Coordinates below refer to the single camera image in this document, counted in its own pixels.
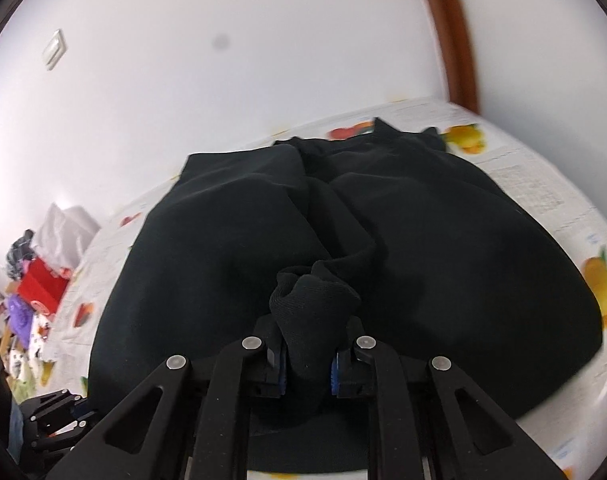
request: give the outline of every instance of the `black metal bracket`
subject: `black metal bracket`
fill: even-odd
[[[262,317],[254,336],[218,356],[168,358],[101,420],[85,413],[66,433],[46,436],[83,412],[83,401],[68,392],[33,399],[30,452],[58,460],[46,480],[246,478],[250,413],[258,399],[278,406],[286,362],[274,320]],[[341,402],[369,404],[371,480],[565,480],[445,357],[426,363],[399,356],[351,318],[330,375]]]

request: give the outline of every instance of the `purple bag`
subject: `purple bag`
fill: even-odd
[[[8,297],[6,308],[9,314],[8,325],[10,326],[10,330],[17,335],[23,347],[27,350],[30,343],[30,329],[35,311],[17,294],[11,294]]]

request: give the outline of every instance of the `metal screw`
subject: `metal screw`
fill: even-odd
[[[242,341],[242,346],[247,350],[256,350],[261,346],[261,339],[251,335]]]
[[[186,358],[183,355],[173,355],[172,357],[168,357],[166,366],[170,368],[170,370],[179,370],[186,365],[186,362]]]
[[[369,335],[362,335],[357,338],[357,346],[364,350],[370,350],[377,345],[377,339]]]
[[[450,362],[450,359],[443,356],[438,356],[432,359],[432,366],[435,370],[441,370],[445,372],[446,370],[450,370],[450,367],[453,364]]]

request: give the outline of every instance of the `red box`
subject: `red box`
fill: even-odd
[[[53,272],[41,258],[37,258],[21,279],[17,294],[40,314],[52,316],[59,307],[68,282]]]

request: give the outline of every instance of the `white wall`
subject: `white wall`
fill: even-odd
[[[486,118],[607,218],[607,17],[595,0],[462,0]]]
[[[50,202],[102,222],[189,153],[445,96],[437,45],[424,0],[24,0],[0,36],[0,264]]]

